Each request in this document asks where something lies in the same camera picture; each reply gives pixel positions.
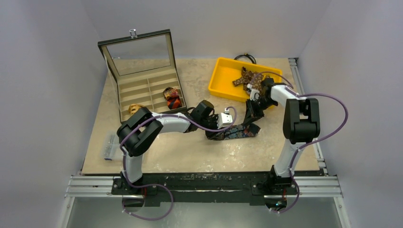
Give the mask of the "navy floral tie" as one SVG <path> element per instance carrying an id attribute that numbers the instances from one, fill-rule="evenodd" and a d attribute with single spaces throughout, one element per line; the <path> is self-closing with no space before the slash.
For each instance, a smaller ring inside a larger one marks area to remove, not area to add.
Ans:
<path id="1" fill-rule="evenodd" d="M 260 132 L 260 127 L 254 123 L 249 125 L 233 125 L 231 128 L 220 132 L 216 135 L 215 140 L 223 141 L 229 139 L 241 139 L 255 137 Z"/>

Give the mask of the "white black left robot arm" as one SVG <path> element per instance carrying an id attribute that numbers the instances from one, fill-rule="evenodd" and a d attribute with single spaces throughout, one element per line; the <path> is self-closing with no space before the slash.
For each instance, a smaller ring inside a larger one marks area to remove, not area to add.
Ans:
<path id="1" fill-rule="evenodd" d="M 143 154 L 162 133 L 190 133 L 203 129 L 207 133 L 222 133 L 236 120 L 229 108 L 216 114 L 214 106 L 201 101 L 196 107 L 174 114 L 151 112 L 139 108 L 118 128 L 116 135 L 123 152 L 123 188 L 129 194 L 137 194 L 142 187 L 141 178 Z"/>

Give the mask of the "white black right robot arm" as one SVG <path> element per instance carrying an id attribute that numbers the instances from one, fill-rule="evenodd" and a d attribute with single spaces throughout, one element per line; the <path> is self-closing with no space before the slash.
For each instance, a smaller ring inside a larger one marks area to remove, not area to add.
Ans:
<path id="1" fill-rule="evenodd" d="M 272 78 L 261 81 L 261 90 L 247 85 L 249 99 L 246 100 L 244 125 L 264 117 L 264 110 L 281 105 L 285 108 L 282 132 L 285 144 L 273 166 L 275 176 L 268 178 L 267 188 L 272 193 L 279 193 L 285 188 L 285 180 L 294 174 L 299 158 L 298 150 L 311 143 L 320 133 L 319 102 L 294 92 L 284 83 L 275 83 Z"/>

